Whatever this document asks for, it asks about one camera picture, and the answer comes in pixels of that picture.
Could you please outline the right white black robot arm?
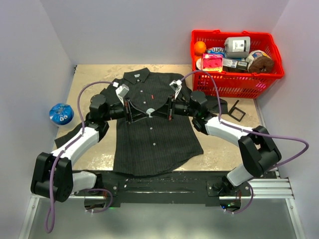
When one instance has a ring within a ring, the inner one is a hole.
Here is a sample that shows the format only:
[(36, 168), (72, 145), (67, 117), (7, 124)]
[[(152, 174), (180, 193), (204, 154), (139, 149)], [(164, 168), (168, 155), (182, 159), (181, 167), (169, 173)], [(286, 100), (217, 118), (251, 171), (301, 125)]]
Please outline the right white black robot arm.
[(147, 110), (147, 114), (167, 120), (172, 120), (175, 115), (192, 117), (192, 124), (198, 132), (239, 147), (242, 164), (213, 186), (218, 193), (232, 196), (239, 191), (241, 184), (264, 175), (282, 156), (265, 127), (243, 127), (222, 120), (208, 110), (207, 102), (203, 92), (194, 91), (188, 103), (179, 103), (171, 96), (161, 108)]

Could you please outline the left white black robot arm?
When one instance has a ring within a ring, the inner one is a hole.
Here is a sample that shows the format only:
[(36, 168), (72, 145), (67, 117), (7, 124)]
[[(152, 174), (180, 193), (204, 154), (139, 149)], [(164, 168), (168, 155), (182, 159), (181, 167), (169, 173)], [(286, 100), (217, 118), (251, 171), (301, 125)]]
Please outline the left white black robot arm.
[(74, 173), (77, 160), (106, 135), (110, 120), (125, 119), (132, 123), (149, 117), (149, 114), (135, 107), (130, 99), (109, 104), (105, 96), (98, 94), (91, 98), (89, 113), (78, 131), (69, 133), (70, 139), (51, 153), (38, 155), (30, 190), (54, 201), (64, 202), (72, 193), (87, 190), (91, 195), (103, 191), (103, 183), (95, 173), (83, 171)]

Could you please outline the black pinstriped button shirt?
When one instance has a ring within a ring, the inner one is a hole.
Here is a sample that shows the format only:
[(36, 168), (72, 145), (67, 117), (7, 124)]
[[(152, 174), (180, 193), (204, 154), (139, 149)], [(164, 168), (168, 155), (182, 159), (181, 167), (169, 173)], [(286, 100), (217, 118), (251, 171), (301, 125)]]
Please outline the black pinstriped button shirt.
[[(162, 106), (173, 94), (170, 82), (181, 78), (179, 73), (142, 68), (125, 72), (114, 82), (127, 85), (127, 97), (138, 109), (146, 111)], [(185, 116), (175, 116), (172, 121), (146, 118), (131, 125), (118, 119), (110, 122), (106, 137), (84, 153), (75, 168), (151, 176), (175, 170), (203, 154), (190, 119)]]

